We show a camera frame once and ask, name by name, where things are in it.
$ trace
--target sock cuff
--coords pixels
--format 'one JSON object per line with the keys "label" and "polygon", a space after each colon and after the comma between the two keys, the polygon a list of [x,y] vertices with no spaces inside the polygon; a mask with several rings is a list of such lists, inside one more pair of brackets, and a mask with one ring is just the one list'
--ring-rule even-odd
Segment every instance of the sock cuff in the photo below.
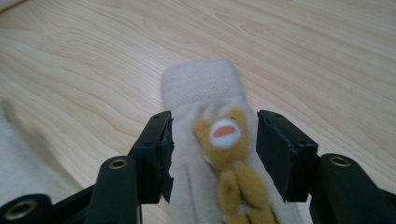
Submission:
{"label": "sock cuff", "polygon": [[225,59],[169,68],[163,73],[162,95],[163,107],[170,110],[213,99],[245,98],[236,68]]}

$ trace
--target teddy bear muzzle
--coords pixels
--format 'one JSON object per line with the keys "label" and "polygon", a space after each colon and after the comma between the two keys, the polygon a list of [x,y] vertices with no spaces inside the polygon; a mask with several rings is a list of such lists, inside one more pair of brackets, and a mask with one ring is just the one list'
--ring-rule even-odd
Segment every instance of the teddy bear muzzle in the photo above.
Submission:
{"label": "teddy bear muzzle", "polygon": [[221,119],[213,124],[210,143],[213,147],[227,149],[233,147],[241,138],[241,130],[235,122]]}

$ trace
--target wooden table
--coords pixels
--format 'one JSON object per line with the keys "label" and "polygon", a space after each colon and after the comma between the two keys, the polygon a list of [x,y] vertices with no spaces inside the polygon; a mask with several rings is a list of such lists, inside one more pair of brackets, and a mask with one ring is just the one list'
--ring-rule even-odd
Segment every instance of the wooden table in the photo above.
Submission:
{"label": "wooden table", "polygon": [[[163,111],[165,69],[217,58],[253,109],[396,193],[395,1],[28,0],[0,14],[0,99],[84,188]],[[146,223],[168,214],[144,208]]]}

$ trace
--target teddy bear head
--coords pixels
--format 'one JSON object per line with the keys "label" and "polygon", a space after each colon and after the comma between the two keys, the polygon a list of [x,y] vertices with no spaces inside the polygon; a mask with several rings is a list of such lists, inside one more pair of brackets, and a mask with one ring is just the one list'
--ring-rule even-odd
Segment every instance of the teddy bear head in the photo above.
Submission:
{"label": "teddy bear head", "polygon": [[233,168],[248,154],[248,123],[244,112],[235,108],[217,119],[199,119],[194,126],[205,157],[216,169]]}

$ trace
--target brown teddy bear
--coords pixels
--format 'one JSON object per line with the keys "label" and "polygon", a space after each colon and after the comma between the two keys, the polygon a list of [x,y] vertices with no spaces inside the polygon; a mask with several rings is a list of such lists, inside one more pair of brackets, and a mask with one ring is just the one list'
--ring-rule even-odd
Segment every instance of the brown teddy bear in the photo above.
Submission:
{"label": "brown teddy bear", "polygon": [[[246,164],[249,136],[244,112],[235,108],[222,118],[199,119],[194,130],[205,158],[219,171],[219,206],[226,223],[276,223],[264,183]],[[246,213],[239,211],[243,201],[249,208]]]}

